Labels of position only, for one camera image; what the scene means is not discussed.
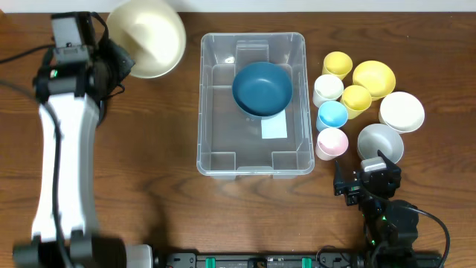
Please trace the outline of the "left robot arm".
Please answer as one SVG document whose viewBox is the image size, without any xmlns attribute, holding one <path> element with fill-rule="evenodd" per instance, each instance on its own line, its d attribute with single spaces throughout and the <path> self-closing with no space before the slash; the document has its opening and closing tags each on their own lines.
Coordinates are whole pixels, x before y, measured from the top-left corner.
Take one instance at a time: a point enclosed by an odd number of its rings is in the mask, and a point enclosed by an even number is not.
<svg viewBox="0 0 476 268">
<path fill-rule="evenodd" d="M 13 247 L 18 267 L 151 267 L 149 245 L 102 235 L 94 204 L 94 135 L 105 102 L 124 91 L 134 61 L 95 12 L 51 17 L 54 45 L 33 79 L 43 132 L 42 185 L 31 241 Z"/>
</svg>

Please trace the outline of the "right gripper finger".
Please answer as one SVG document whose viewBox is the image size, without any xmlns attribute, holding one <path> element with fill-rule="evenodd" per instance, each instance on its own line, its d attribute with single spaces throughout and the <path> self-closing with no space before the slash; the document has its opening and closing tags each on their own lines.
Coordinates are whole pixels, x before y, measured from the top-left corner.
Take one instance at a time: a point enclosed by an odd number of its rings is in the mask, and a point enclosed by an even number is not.
<svg viewBox="0 0 476 268">
<path fill-rule="evenodd" d="M 342 195 L 346 188 L 347 184 L 341 175 L 341 167 L 338 163 L 338 161 L 335 161 L 335 175 L 333 179 L 333 188 L 334 188 L 334 195 L 335 196 L 340 196 Z"/>
<path fill-rule="evenodd" d="M 398 166 L 392 162 L 381 150 L 377 150 L 378 157 L 381 157 L 383 162 L 386 164 L 386 168 L 389 170 L 396 170 Z"/>
</svg>

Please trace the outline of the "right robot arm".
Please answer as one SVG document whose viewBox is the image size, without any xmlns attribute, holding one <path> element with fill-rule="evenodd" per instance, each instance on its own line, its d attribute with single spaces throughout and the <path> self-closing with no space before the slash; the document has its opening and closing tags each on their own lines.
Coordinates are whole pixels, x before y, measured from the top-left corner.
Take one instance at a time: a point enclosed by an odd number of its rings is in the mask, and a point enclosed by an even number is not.
<svg viewBox="0 0 476 268">
<path fill-rule="evenodd" d="M 402 170 L 382 151 L 377 157 L 364 160 L 361 170 L 344 178 L 335 163 L 334 195 L 344 196 L 346 205 L 357 205 L 364 218 L 367 248 L 351 254 L 351 267 L 416 267 L 412 244 L 418 238 L 419 217 L 414 207 L 404 200 L 394 200 L 400 187 Z"/>
</svg>

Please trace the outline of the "cream large bowl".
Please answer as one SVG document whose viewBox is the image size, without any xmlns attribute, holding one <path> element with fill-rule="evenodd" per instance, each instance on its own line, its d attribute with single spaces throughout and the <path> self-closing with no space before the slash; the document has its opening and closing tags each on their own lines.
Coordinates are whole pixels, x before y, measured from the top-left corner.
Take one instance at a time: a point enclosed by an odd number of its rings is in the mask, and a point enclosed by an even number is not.
<svg viewBox="0 0 476 268">
<path fill-rule="evenodd" d="M 186 31 L 166 1 L 123 1 L 107 17 L 110 38 L 135 61 L 131 75 L 151 79 L 171 72 L 186 48 Z"/>
</svg>

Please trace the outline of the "dark blue bowl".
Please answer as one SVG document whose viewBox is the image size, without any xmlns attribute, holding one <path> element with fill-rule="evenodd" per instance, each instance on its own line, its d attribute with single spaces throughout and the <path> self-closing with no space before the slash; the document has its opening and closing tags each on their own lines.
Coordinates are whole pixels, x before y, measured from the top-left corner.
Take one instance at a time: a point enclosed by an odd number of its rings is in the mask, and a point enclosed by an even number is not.
<svg viewBox="0 0 476 268">
<path fill-rule="evenodd" d="M 231 86 L 236 105 L 255 118 L 272 118 L 292 101 L 293 85 L 284 68 L 255 62 L 240 70 Z"/>
</svg>

